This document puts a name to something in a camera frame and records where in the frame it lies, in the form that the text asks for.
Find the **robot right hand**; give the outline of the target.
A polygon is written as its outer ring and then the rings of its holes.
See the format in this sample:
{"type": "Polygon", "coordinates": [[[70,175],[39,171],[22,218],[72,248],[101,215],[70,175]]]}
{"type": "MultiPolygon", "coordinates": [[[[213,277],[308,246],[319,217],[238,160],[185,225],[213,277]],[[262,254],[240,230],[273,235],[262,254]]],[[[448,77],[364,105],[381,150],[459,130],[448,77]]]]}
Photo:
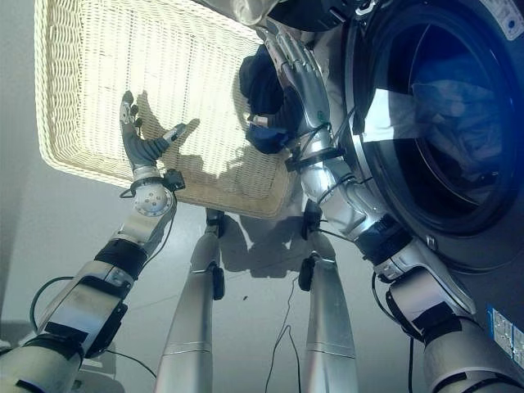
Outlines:
{"type": "Polygon", "coordinates": [[[250,114],[251,124],[285,129],[299,138],[330,124],[330,107],[323,76],[312,52],[286,30],[256,30],[282,87],[282,105],[274,114],[250,114]]]}

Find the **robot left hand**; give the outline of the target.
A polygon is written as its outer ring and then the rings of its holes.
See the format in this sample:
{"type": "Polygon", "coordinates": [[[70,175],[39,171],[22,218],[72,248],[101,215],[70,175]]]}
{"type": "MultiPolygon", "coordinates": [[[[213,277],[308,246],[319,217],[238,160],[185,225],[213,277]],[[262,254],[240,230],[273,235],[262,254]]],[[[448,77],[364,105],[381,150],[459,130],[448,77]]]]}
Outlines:
{"type": "Polygon", "coordinates": [[[126,91],[120,103],[120,130],[125,153],[132,170],[139,166],[156,166],[156,162],[178,138],[187,132],[186,124],[177,124],[161,137],[144,139],[139,134],[138,106],[133,94],[126,91]]]}

